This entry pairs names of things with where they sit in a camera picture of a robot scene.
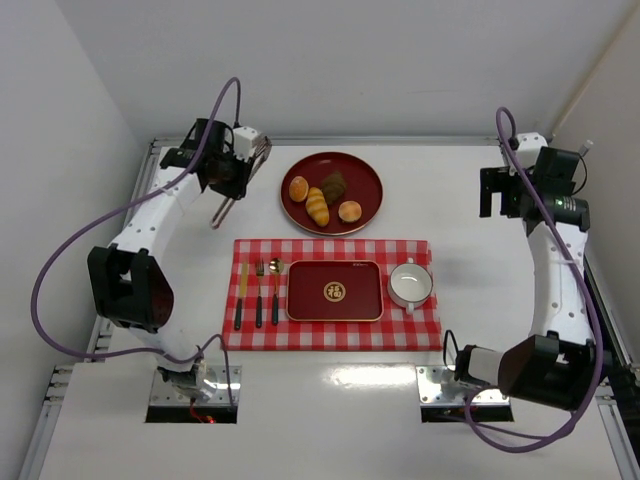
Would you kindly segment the sesame bun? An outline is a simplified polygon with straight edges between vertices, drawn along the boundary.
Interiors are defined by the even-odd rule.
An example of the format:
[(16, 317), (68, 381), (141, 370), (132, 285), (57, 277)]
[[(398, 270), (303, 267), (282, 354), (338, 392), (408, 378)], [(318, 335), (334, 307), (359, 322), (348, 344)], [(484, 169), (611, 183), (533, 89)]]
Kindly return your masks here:
[(302, 176), (295, 176), (289, 183), (289, 198), (295, 203), (304, 202), (309, 193), (309, 184)]

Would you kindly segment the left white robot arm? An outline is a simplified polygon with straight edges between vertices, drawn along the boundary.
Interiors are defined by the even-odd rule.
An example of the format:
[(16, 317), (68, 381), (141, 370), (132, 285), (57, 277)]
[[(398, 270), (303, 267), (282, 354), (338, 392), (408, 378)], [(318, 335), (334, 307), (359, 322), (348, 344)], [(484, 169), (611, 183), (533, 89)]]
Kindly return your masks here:
[(169, 240), (188, 208), (206, 190), (224, 196), (216, 224), (242, 199), (248, 182), (269, 156), (262, 132), (221, 121), (196, 121), (179, 147), (161, 159), (150, 192), (127, 226), (107, 247), (95, 247), (87, 263), (99, 316), (128, 330), (151, 348), (164, 382), (195, 390), (206, 366), (198, 346), (171, 325), (174, 293), (161, 270)]

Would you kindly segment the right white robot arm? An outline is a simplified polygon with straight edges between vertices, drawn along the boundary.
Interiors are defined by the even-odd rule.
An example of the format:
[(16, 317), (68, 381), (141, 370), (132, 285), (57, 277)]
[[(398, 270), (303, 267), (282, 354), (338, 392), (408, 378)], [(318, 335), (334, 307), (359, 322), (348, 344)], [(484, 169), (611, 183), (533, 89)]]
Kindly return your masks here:
[(596, 365), (596, 346), (579, 287), (590, 228), (589, 206), (574, 196), (576, 152), (519, 147), (526, 177), (512, 166), (480, 172), (480, 215), (521, 220), (534, 263), (534, 311), (529, 336), (505, 352), (468, 345), (456, 356), (454, 378), (469, 386), (575, 411), (586, 397)]

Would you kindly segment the stainless steel tongs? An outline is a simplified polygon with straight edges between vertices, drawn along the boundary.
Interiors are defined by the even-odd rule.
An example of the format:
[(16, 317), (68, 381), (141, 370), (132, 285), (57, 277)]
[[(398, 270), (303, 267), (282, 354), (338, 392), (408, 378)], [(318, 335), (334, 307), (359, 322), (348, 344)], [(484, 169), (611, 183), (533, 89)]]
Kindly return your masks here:
[[(269, 137), (265, 136), (263, 142), (255, 149), (255, 153), (251, 157), (251, 159), (253, 160), (252, 167), (256, 161), (256, 157), (261, 152), (265, 153), (265, 161), (264, 161), (265, 163), (271, 153), (271, 149), (272, 149), (272, 141)], [(232, 199), (225, 199), (221, 203), (218, 210), (210, 220), (210, 227), (212, 230), (217, 230), (220, 228), (220, 226), (222, 225), (225, 218), (228, 216), (229, 212), (231, 211), (235, 203), (236, 203), (236, 200), (232, 200)]]

